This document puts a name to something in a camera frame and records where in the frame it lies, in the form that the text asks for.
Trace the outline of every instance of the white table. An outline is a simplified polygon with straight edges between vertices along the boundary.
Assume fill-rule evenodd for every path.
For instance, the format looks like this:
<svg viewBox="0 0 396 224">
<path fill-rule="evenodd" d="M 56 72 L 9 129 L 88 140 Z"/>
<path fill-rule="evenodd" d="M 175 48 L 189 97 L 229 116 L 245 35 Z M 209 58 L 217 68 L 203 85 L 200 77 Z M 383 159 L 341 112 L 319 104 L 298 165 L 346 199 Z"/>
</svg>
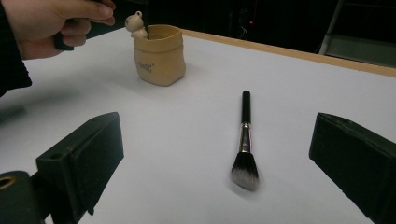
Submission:
<svg viewBox="0 0 396 224">
<path fill-rule="evenodd" d="M 34 174 L 41 153 L 117 111 L 125 158 L 81 224 L 372 223 L 308 150 L 318 112 L 396 141 L 396 78 L 190 36 L 184 46 L 186 76 L 170 87 L 138 77 L 124 29 L 25 62 L 34 85 L 0 99 L 0 173 Z M 256 192 L 230 179 L 244 90 Z"/>
</svg>

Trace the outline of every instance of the sleeve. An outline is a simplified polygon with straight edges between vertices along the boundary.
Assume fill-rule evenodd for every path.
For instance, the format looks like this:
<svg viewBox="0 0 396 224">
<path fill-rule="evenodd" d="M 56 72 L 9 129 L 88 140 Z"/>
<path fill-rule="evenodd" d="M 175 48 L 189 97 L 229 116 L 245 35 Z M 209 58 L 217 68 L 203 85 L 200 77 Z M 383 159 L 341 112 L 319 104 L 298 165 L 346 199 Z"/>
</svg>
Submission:
<svg viewBox="0 0 396 224">
<path fill-rule="evenodd" d="M 0 96 L 6 91 L 29 87 L 32 81 L 0 1 Z"/>
</svg>

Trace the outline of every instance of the brush ferrule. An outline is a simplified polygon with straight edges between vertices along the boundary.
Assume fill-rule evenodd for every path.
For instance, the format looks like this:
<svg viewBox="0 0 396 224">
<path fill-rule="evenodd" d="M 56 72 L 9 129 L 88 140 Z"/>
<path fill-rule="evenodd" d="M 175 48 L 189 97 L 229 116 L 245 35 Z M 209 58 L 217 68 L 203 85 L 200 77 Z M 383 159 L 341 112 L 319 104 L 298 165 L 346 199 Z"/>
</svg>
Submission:
<svg viewBox="0 0 396 224">
<path fill-rule="evenodd" d="M 241 137 L 239 139 L 239 152 L 251 153 L 251 133 L 250 123 L 243 122 L 241 124 Z"/>
</svg>

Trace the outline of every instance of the person's hand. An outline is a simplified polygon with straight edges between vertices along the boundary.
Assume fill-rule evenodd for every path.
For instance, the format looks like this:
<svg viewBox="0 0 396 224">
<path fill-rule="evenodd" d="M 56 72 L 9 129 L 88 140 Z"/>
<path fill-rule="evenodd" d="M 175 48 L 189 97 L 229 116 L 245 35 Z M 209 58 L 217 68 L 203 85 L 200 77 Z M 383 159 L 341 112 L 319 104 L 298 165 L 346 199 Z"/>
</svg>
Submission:
<svg viewBox="0 0 396 224">
<path fill-rule="evenodd" d="M 111 0 L 0 0 L 24 60 L 48 58 L 60 54 L 53 36 L 61 32 L 64 43 L 76 47 L 85 44 L 91 21 L 113 25 Z"/>
</svg>

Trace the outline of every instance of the makeup brush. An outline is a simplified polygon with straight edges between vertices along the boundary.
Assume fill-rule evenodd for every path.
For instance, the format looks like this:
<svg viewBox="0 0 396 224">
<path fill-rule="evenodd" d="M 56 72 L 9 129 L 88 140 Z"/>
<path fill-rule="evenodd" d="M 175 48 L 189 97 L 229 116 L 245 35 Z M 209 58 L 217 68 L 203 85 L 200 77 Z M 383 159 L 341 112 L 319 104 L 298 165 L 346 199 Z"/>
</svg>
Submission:
<svg viewBox="0 0 396 224">
<path fill-rule="evenodd" d="M 242 93 L 242 121 L 239 139 L 239 152 L 231 170 L 231 177 L 235 184 L 244 189 L 255 190 L 259 186 L 259 173 L 256 162 L 251 153 L 250 132 L 250 92 Z"/>
</svg>

